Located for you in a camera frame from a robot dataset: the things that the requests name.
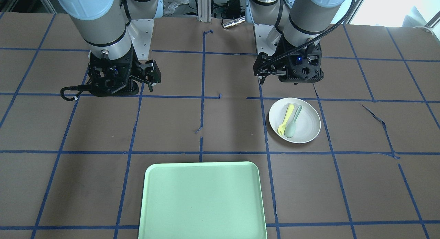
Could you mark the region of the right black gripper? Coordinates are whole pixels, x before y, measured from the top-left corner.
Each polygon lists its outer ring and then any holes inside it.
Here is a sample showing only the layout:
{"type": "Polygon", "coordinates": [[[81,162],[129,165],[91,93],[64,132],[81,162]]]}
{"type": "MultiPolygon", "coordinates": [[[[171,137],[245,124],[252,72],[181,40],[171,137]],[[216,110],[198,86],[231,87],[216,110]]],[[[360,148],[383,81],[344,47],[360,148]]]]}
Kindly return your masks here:
{"type": "Polygon", "coordinates": [[[137,82],[155,86],[162,81],[157,62],[151,59],[141,64],[134,47],[115,60],[91,53],[88,76],[88,92],[98,97],[136,95],[139,92],[137,82]]]}

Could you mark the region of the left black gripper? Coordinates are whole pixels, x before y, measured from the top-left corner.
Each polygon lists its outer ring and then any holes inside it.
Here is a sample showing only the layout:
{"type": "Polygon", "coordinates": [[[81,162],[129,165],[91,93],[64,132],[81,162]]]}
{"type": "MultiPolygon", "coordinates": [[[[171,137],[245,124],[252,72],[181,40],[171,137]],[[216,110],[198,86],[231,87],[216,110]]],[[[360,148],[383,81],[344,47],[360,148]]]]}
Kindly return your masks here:
{"type": "Polygon", "coordinates": [[[320,43],[311,44],[280,60],[268,56],[267,53],[258,53],[253,64],[253,74],[258,78],[259,85],[264,84],[267,76],[277,76],[277,70],[286,72],[285,75],[278,76],[281,82],[315,83],[324,79],[321,61],[320,43]]]}

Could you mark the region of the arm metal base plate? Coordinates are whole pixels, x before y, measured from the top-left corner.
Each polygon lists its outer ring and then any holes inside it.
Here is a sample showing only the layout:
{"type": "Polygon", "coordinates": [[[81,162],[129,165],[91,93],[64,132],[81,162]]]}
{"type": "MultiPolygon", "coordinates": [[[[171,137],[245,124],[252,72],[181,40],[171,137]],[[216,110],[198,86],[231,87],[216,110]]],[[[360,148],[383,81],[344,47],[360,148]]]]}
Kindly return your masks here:
{"type": "Polygon", "coordinates": [[[272,25],[254,25],[256,54],[266,53],[272,56],[277,48],[281,33],[272,25]]]}
{"type": "Polygon", "coordinates": [[[131,20],[127,27],[139,60],[149,59],[153,28],[153,19],[131,20]]]}

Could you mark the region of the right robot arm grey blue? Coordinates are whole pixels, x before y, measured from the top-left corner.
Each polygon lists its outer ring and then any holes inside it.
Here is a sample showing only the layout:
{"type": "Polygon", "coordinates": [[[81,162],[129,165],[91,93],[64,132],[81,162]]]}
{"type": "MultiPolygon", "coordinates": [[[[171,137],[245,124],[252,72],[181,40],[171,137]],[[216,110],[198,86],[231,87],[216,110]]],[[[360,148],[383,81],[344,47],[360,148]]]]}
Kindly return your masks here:
{"type": "Polygon", "coordinates": [[[155,60],[139,61],[134,40],[139,37],[131,22],[163,16],[163,0],[58,0],[89,46],[88,81],[61,88],[66,101],[87,91],[97,97],[139,93],[138,83],[149,91],[161,82],[155,60]]]}

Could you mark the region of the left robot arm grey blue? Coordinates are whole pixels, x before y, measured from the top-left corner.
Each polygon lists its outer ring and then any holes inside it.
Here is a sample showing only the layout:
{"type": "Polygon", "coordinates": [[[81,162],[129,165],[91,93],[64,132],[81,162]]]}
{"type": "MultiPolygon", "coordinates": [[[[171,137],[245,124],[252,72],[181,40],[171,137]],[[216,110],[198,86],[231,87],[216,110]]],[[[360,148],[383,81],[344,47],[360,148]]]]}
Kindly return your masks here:
{"type": "Polygon", "coordinates": [[[273,54],[260,51],[253,73],[260,85],[268,76],[284,83],[316,83],[324,78],[320,40],[340,26],[355,0],[246,0],[245,18],[271,25],[278,33],[273,54]]]}

